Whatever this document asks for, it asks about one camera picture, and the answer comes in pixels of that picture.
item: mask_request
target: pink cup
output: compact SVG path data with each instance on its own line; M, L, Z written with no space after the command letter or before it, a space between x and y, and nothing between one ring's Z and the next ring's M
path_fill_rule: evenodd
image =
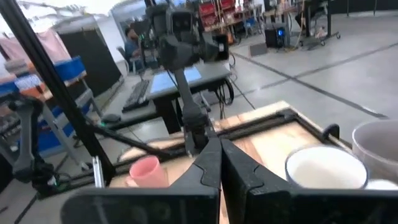
M127 178L127 184L131 186L130 180L133 180L139 187L161 188L168 187L169 180L156 156L146 156L130 167L130 177Z

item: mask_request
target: white mug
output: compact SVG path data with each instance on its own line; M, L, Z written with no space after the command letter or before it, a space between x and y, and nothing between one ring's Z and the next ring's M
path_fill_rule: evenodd
M310 189L363 189L368 171L354 155L332 146L312 146L292 152L285 162L287 180Z

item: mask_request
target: concrete floor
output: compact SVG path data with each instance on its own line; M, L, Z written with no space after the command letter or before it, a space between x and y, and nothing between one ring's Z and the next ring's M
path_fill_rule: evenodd
M270 103L284 100L300 110L320 126L338 123L341 137L351 141L351 132L359 123L378 118L398 118L398 17L333 18L332 30L341 39L331 39L326 46L313 51L297 50L250 57L249 45L264 40L262 36L244 40L233 47L236 54L236 99L226 107L226 116L240 114ZM127 81L123 90L135 80ZM218 118L218 105L212 106L211 116ZM131 130L120 130L125 136L145 141L166 137L161 120L150 121ZM100 141L111 160L116 161L126 145L109 139ZM89 160L81 147L81 156ZM65 157L60 154L46 159L55 166ZM60 172L79 173L79 168L66 159ZM20 223L60 223L59 212L72 194L36 201ZM0 195L0 223L14 223L35 192L30 184L13 180Z

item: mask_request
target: keyboard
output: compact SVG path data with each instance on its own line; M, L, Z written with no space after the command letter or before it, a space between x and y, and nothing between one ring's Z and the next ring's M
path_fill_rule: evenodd
M148 105L149 101L145 97L148 86L149 80L143 80L132 87L132 93L123 106L123 113Z

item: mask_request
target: person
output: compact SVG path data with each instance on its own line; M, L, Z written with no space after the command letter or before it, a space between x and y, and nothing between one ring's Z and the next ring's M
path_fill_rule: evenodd
M138 35L134 31L132 27L128 27L125 30L126 33L126 43L124 43L124 51L125 55L124 58L127 60L129 64L130 72L133 70L132 64L135 63L136 71L143 69L142 59L135 60L134 62L131 61L132 58L140 58L141 51L138 46Z
M322 12L323 8L320 7L320 3L322 0L311 0L311 1L305 1L304 2L304 10L307 10L307 7L310 7L310 18L314 18L315 14L318 12ZM305 15L304 12L301 11L295 16L295 20L298 23L298 26L301 27L302 31L305 31Z

